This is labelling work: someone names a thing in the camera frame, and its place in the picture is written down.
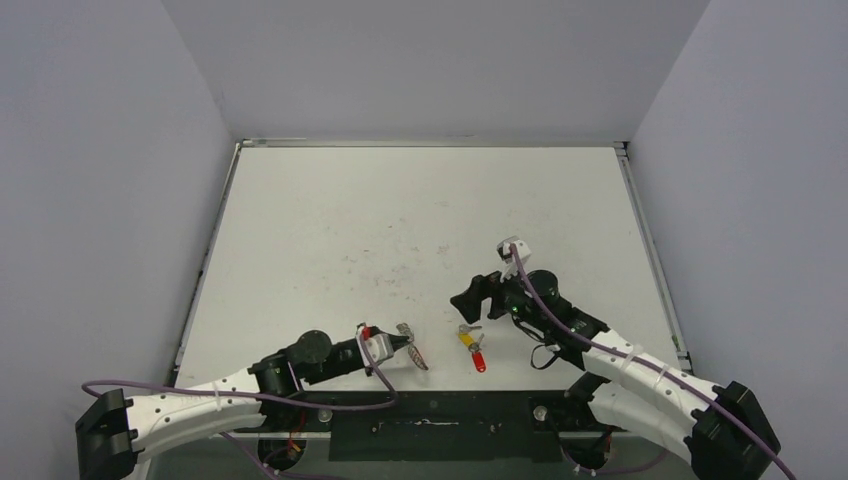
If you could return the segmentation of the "large keyring with red grip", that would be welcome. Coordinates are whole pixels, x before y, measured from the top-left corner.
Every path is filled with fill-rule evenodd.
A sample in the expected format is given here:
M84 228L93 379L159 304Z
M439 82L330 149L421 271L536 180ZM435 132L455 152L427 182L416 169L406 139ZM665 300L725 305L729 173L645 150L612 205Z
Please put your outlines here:
M409 343L406 346L406 351L413 364L422 371L428 371L429 366L423 358L420 350L415 345L415 335L412 328L407 323L398 323L396 328L402 336L406 336L409 340Z

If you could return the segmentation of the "yellow tagged key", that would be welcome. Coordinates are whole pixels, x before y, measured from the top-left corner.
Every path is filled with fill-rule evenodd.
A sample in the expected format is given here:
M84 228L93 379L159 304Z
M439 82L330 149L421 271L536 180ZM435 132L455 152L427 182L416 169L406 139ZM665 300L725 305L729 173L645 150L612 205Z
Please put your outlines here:
M476 325L460 325L458 327L457 336L471 353L477 353L480 351L479 341L472 336L472 333L481 329L481 326Z

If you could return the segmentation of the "red tagged key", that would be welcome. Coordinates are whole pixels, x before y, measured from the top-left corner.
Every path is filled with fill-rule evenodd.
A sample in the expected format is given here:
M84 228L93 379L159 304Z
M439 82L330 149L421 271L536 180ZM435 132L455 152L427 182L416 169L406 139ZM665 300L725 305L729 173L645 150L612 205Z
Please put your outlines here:
M468 345L471 359L478 373L484 373L487 370L487 365L482 353L482 341L484 337L485 335L481 334L478 338L473 339Z

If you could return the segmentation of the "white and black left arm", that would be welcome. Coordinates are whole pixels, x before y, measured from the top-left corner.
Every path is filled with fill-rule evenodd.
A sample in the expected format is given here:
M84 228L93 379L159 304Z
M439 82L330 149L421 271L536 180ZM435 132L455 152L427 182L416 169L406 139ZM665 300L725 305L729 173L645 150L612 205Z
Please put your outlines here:
M305 409L366 412L394 406L399 395L372 404L310 402L305 386L356 371L388 381L380 365L412 342L360 324L354 336L333 342L310 330L298 340L234 373L190 388L139 385L128 395L130 381L97 380L82 385L93 396L76 421L77 460L82 479L124 479L135 467L172 448L218 433L259 428L282 431Z

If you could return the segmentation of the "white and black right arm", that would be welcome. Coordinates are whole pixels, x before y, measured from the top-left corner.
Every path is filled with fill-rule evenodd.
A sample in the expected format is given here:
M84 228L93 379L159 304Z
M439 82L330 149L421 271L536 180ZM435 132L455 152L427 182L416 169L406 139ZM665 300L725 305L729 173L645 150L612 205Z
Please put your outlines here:
M781 445L749 388L699 379L644 352L562 297L552 272L477 275L450 300L469 324L481 319L484 301L488 318L509 316L582 371L566 392L575 427L636 434L681 458L699 479L758 479L777 460Z

